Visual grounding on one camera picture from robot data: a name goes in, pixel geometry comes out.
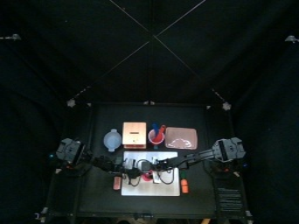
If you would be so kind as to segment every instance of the wire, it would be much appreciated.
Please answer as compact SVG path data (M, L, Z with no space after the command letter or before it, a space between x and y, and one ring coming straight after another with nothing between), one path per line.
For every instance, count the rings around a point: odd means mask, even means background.
M162 181L162 179L161 179L161 176L160 176L160 174L158 174L158 171L156 172L156 175L157 175L157 177L158 177L158 179L161 180L161 182L165 184L165 185L169 185L172 182L173 182L173 168L172 168L172 181L170 182L164 182Z
M146 159L138 159L138 160L136 161L136 164L134 164L136 169L137 169L137 164L138 164L138 162L141 162L141 161L145 161L145 162L150 163ZM132 179L129 178L129 179L128 179L128 184L129 184L130 186L137 186L138 183L140 183L140 179L141 179L141 175L138 176L138 180L137 180L136 184L133 185L133 184L132 184L132 181L130 181Z

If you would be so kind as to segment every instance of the black tent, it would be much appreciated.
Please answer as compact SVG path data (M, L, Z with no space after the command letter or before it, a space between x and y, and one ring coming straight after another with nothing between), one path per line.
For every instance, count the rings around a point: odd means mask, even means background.
M299 43L285 41L299 36L297 1L0 6L2 223L30 223L44 207L46 157L69 110L108 102L226 102L246 148L254 221L297 222Z

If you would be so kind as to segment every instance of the cable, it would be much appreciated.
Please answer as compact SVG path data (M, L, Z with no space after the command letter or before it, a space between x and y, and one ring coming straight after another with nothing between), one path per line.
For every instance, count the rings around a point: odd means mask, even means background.
M169 185L172 182L173 182L173 168L172 168L172 181L169 183L164 182L162 179L161 179L161 176L158 174L158 171L156 172L156 175L158 177L158 179L161 180L161 182L165 184L165 185Z

